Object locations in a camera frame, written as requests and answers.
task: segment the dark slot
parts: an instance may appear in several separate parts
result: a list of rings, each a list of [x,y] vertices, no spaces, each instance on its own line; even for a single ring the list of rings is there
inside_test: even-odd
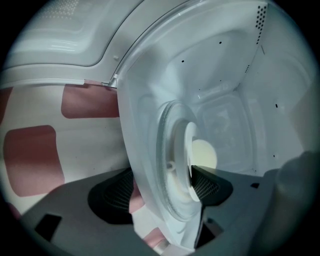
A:
[[[210,231],[206,224],[203,224],[196,249],[209,243],[214,238],[215,235]]]
[[[250,187],[253,187],[253,188],[257,189],[259,187],[259,185],[260,185],[259,183],[252,183],[250,185]]]
[[[60,216],[46,214],[34,230],[45,240],[50,242],[61,219],[62,217]]]

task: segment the white plastic panel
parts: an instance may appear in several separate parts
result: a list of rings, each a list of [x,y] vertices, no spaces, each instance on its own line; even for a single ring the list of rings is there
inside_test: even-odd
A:
[[[238,95],[212,100],[231,93],[244,78],[258,48],[257,12],[264,5],[257,1],[190,1],[142,35],[116,72],[130,165],[147,207],[159,216],[159,228],[176,245],[183,241],[184,232],[176,237],[172,233],[184,224],[165,211],[153,175],[163,106],[182,101],[197,114],[198,123],[203,123],[203,135],[211,138],[215,124],[206,125],[227,108],[227,127],[221,121],[218,129],[223,138],[213,139],[220,147],[218,165],[228,168],[226,171],[252,170],[249,125]],[[233,144],[226,147],[228,140]],[[227,150],[239,156],[230,161]]]
[[[300,137],[306,137],[304,132],[315,131],[317,127],[300,129],[299,136],[291,118],[295,106],[319,80],[318,76],[318,64],[299,28],[288,15],[270,4],[261,46],[239,86],[253,131],[257,174],[262,176],[270,169],[280,168],[309,149],[303,147]]]
[[[29,64],[92,66],[143,0],[51,0],[30,21],[5,68]]]
[[[117,0],[115,10],[126,5],[127,0]],[[15,66],[1,72],[1,87],[23,87],[36,84],[81,84],[85,79],[108,83],[120,61],[142,33],[161,16],[186,0],[144,0],[121,24],[108,44],[102,59],[93,66],[69,64],[28,64]]]
[[[252,169],[251,133],[237,91],[202,104],[197,118],[215,148],[217,169],[235,173]]]

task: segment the pink patch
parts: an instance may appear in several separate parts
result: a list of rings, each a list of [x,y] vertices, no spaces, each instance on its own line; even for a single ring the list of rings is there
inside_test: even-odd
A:
[[[65,183],[56,131],[49,125],[8,131],[3,156],[10,185],[19,197],[49,193]]]
[[[150,246],[151,248],[154,248],[164,239],[166,239],[165,236],[162,234],[160,229],[158,227],[156,227],[155,229],[153,229],[149,234],[147,234],[144,237],[143,241],[145,241],[146,244],[148,246]]]
[[[9,209],[10,209],[13,217],[14,217],[16,220],[20,219],[21,215],[20,215],[20,212],[17,210],[17,208],[16,208],[13,204],[11,204],[11,203],[9,203],[9,202],[8,202],[7,204],[8,204],[8,207],[9,207]]]
[[[61,113],[68,119],[118,118],[117,90],[95,84],[66,84]]]
[[[129,213],[134,213],[135,211],[139,210],[142,206],[145,205],[144,200],[142,199],[142,196],[140,194],[140,191],[138,189],[136,180],[133,180],[133,192],[130,198],[129,203]]]
[[[4,119],[7,103],[10,97],[10,94],[12,92],[11,88],[6,88],[3,90],[0,90],[0,125],[2,123],[2,120]]]

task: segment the perforated holes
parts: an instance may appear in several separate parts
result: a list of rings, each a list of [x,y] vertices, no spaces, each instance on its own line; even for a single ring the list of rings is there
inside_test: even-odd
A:
[[[218,183],[208,180],[201,173],[196,175],[193,188],[200,200],[207,196],[213,195],[220,190]]]
[[[39,19],[71,20],[80,0],[50,1],[37,14]]]
[[[267,6],[258,6],[258,10],[257,10],[257,14],[258,14],[258,16],[256,17],[256,21],[255,21],[255,23],[256,23],[256,25],[255,25],[255,27],[258,29],[258,30],[260,30],[259,31],[259,37],[257,38],[257,40],[256,40],[256,44],[258,45],[259,44],[259,41],[260,41],[260,35],[261,35],[261,33],[262,33],[262,29],[263,29],[263,26],[264,26],[264,22],[265,22],[265,13],[266,13],[266,9],[267,9]]]

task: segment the white wall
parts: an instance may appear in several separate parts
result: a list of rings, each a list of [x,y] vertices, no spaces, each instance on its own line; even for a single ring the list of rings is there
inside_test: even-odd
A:
[[[258,175],[279,168],[310,149],[303,146],[302,140],[309,138],[308,130],[316,131],[310,126],[317,124],[301,126],[303,117],[298,121],[293,118],[296,105],[311,85],[319,86],[318,75],[317,62],[298,26],[269,4],[261,45],[238,89],[253,131],[254,167]],[[313,111],[310,119],[316,114],[319,116]]]

